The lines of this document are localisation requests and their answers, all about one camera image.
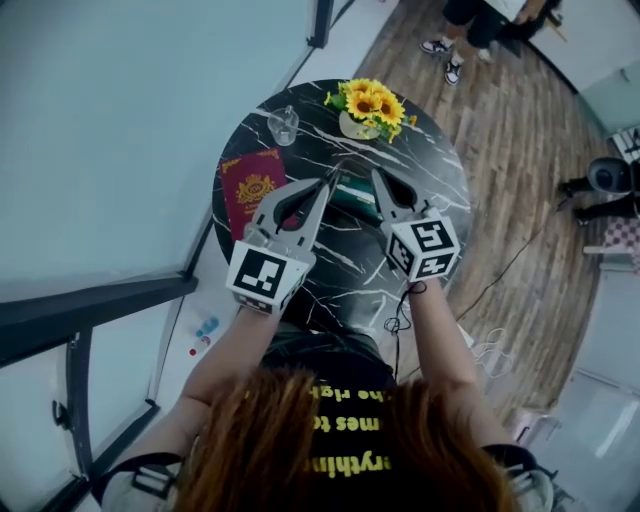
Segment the book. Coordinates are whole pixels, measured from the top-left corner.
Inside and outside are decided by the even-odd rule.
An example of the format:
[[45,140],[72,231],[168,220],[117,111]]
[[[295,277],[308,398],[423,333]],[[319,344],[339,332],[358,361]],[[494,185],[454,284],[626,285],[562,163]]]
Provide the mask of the book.
[[287,183],[280,149],[271,148],[231,158],[220,163],[224,202],[229,215],[231,238],[242,240],[262,198]]

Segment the wooden floor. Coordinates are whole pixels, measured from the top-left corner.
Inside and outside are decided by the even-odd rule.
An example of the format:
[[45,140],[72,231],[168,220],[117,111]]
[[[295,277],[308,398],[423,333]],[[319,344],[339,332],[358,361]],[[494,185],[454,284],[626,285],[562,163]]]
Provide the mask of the wooden floor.
[[[460,321],[477,343],[505,329],[502,350],[511,352],[513,367],[486,384],[504,419],[514,406],[552,408],[580,347],[598,280],[596,259],[581,251],[598,239],[601,226],[580,229],[569,210],[554,214],[556,185],[583,175],[593,158],[611,149],[568,87],[528,47],[522,58],[492,47],[492,65],[465,62],[461,84],[447,85],[445,60],[419,48],[442,30],[443,5],[401,0],[357,76],[376,78],[423,108],[465,167],[475,220],[449,293],[456,316],[544,226]],[[402,345],[400,373],[406,375],[417,359],[410,340]],[[494,372],[507,365],[501,357]]]

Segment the black cable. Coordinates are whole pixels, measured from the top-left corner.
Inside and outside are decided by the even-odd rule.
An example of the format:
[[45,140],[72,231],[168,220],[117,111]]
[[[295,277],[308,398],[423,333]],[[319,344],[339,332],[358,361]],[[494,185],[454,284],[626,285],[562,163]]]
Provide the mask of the black cable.
[[[561,201],[561,202],[560,202],[560,204],[559,204],[559,205],[558,205],[558,207],[556,208],[556,211],[555,211],[555,212],[553,212],[551,215],[549,215],[549,217],[547,217],[547,220],[546,220],[546,221],[544,221],[544,223],[542,224],[542,226],[540,226],[540,229],[538,229],[538,231],[536,231],[536,232],[531,236],[531,238],[529,238],[529,240],[527,240],[527,242],[526,242],[526,243],[525,243],[525,244],[520,248],[520,250],[516,253],[516,255],[515,255],[513,258],[511,258],[511,261],[509,261],[509,263],[508,263],[508,264],[507,264],[507,266],[504,268],[504,270],[503,270],[502,272],[500,272],[500,275],[499,275],[497,278],[495,278],[495,279],[491,282],[491,284],[489,284],[489,285],[485,286],[484,290],[482,290],[482,292],[480,293],[480,295],[478,295],[478,298],[477,298],[476,300],[474,300],[474,301],[473,301],[473,303],[472,303],[472,304],[471,304],[467,309],[465,309],[461,315],[459,315],[459,316],[456,318],[456,323],[457,323],[457,322],[459,322],[460,320],[462,320],[462,318],[463,318],[463,317],[464,317],[464,316],[465,316],[469,311],[471,311],[473,308],[475,308],[475,307],[478,305],[478,303],[480,302],[480,300],[482,299],[482,297],[484,297],[484,294],[485,294],[485,293],[487,293],[487,292],[488,292],[488,291],[489,291],[489,290],[490,290],[494,285],[496,285],[496,284],[498,284],[498,282],[500,282],[500,280],[504,277],[504,275],[509,271],[509,269],[511,268],[511,266],[516,262],[516,260],[518,259],[518,256],[520,256],[520,255],[524,252],[524,250],[525,250],[527,247],[529,247],[529,245],[531,245],[531,243],[532,243],[536,238],[538,238],[538,236],[540,235],[540,233],[542,233],[542,232],[546,229],[547,225],[549,224],[549,222],[551,222],[551,219],[553,219],[553,218],[555,217],[556,213],[558,213],[558,212],[560,212],[560,211],[564,210],[564,206],[565,206],[565,204],[566,204],[566,203],[568,203],[569,201],[570,201],[570,199],[569,199],[569,198],[567,198],[567,199],[564,199],[563,201]],[[398,349],[398,352],[399,352],[399,350],[400,350],[400,344],[399,344],[399,343],[397,344],[397,349]],[[407,375],[407,377],[411,377],[411,375],[413,375],[414,373],[416,373],[419,369],[420,369],[420,367],[418,366],[416,369],[412,370],[412,371]],[[398,372],[398,370],[397,370],[397,362],[396,362],[396,380],[397,380],[397,372]]]
[[[409,320],[409,318],[407,317],[407,315],[405,314],[405,312],[402,310],[402,305],[404,304],[404,301],[407,299],[407,297],[409,296],[409,294],[418,294],[418,293],[424,293],[427,291],[427,283],[425,283],[424,281],[418,281],[417,283],[413,283],[411,286],[409,286],[409,288],[407,288],[405,290],[405,292],[402,294],[402,297],[400,297],[400,302],[398,302],[398,306],[396,307],[396,316],[393,316],[391,318],[387,318],[387,320],[384,323],[384,328],[386,331],[390,332],[392,336],[395,337],[396,339],[396,368],[395,368],[395,372],[393,374],[396,382],[398,381],[398,366],[400,364],[400,331],[406,331],[407,329],[411,329],[411,326],[413,325],[411,323],[411,320]],[[400,315],[402,315],[402,317],[404,318],[404,320],[407,322],[407,325],[405,325],[404,327],[401,326],[400,324]]]

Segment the glass cup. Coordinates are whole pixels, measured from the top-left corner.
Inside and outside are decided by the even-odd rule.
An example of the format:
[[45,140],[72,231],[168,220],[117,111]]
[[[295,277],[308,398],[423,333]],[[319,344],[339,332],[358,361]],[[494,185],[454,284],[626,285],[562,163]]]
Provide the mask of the glass cup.
[[276,144],[280,146],[290,146],[296,140],[298,133],[298,123],[300,118],[293,107],[279,108],[271,113],[267,120],[267,126],[271,130]]

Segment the yellow flower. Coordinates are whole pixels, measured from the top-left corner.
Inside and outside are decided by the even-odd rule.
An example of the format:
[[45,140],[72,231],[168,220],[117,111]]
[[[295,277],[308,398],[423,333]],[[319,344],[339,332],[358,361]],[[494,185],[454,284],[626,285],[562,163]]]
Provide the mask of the yellow flower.
[[380,98],[376,94],[351,91],[347,94],[347,111],[356,119],[368,119],[380,109]]
[[371,86],[371,80],[368,78],[354,78],[353,80],[345,83],[345,92],[367,92]]
[[373,94],[380,94],[380,95],[393,94],[386,86],[384,86],[377,80],[370,81],[369,90]]
[[391,144],[393,142],[393,138],[398,135],[400,132],[402,131],[402,128],[400,126],[394,126],[391,128],[391,130],[389,131],[390,135],[389,135],[389,144]]
[[391,126],[399,125],[404,119],[404,107],[398,101],[393,93],[376,94],[380,98],[380,112],[377,115],[382,121]]

